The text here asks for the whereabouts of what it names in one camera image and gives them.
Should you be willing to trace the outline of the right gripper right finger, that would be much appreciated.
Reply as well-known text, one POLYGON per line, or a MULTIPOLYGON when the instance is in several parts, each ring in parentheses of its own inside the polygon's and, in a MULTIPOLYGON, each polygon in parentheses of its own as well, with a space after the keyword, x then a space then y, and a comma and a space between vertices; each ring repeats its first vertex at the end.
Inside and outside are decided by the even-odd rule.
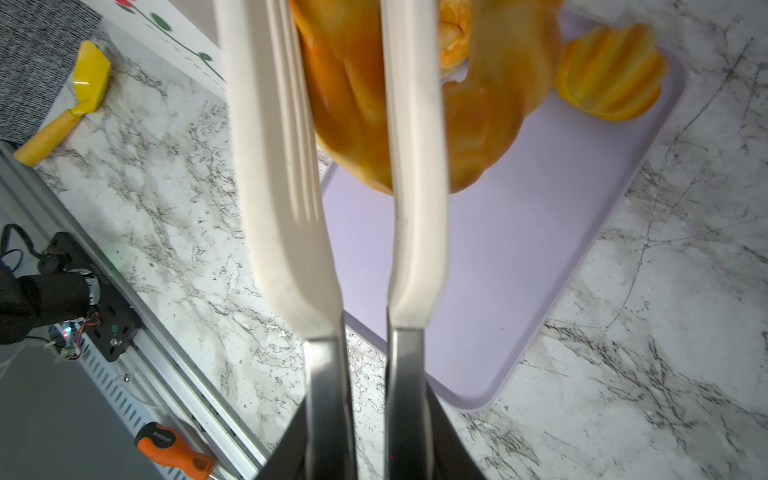
POLYGON ((448 419, 431 385, 426 384, 433 438, 434 479, 485 480, 448 419))

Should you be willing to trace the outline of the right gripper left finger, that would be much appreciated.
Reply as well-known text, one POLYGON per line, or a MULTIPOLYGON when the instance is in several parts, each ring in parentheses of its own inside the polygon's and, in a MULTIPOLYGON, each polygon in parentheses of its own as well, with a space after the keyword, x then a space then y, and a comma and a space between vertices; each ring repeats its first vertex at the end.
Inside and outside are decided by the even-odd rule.
POLYGON ((303 400, 255 480, 304 480, 307 444, 306 401, 303 400))

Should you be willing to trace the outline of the white food tongs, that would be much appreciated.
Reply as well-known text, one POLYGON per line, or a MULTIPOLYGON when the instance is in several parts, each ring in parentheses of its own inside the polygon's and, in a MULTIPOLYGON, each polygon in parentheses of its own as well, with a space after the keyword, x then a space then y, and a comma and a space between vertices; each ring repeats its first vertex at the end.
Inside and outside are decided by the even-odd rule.
MULTIPOLYGON (((305 475, 356 475, 341 289, 326 227, 299 40, 284 1, 218 1, 233 164, 252 270, 302 340, 305 475)), ((448 266, 449 162, 437 5, 381 7, 395 235, 389 283, 385 475, 436 471, 425 330, 448 266)))

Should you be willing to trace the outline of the ring doughnut bread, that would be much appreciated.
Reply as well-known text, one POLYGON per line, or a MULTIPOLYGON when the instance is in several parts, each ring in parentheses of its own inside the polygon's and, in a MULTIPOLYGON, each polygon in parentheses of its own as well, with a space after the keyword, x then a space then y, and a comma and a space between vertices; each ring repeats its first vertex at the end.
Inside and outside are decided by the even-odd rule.
MULTIPOLYGON (((443 85, 450 189, 496 163, 553 88, 559 1, 471 1, 466 77, 443 85)), ((377 1, 293 1, 317 140, 368 187, 392 191, 377 1)))

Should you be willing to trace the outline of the white floral paper bag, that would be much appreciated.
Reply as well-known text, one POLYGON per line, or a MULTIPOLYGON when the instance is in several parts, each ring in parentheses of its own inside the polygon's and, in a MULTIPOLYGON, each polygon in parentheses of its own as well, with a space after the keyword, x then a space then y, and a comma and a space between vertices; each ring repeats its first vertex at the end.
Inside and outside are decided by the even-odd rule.
POLYGON ((226 96, 221 49, 176 2, 85 0, 84 4, 212 93, 226 96))

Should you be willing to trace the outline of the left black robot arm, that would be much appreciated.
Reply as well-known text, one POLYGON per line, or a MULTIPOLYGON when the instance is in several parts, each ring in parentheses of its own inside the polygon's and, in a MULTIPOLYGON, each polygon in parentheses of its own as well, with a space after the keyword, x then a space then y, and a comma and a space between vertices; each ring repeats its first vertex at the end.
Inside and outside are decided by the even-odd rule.
POLYGON ((85 317, 101 299, 101 284, 89 272, 15 277, 1 266, 1 344, 25 339, 31 330, 85 317))

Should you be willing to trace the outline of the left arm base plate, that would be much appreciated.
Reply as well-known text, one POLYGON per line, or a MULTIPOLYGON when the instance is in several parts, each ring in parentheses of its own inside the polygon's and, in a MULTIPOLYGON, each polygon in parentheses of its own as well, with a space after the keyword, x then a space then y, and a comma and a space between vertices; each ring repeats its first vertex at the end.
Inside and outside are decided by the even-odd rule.
POLYGON ((92 347, 112 363, 133 345, 143 322, 125 292, 117 285, 112 264, 91 254, 68 232, 56 233, 38 263, 43 279, 51 286, 43 289, 45 303, 52 306, 51 317, 73 342, 76 359, 92 347))

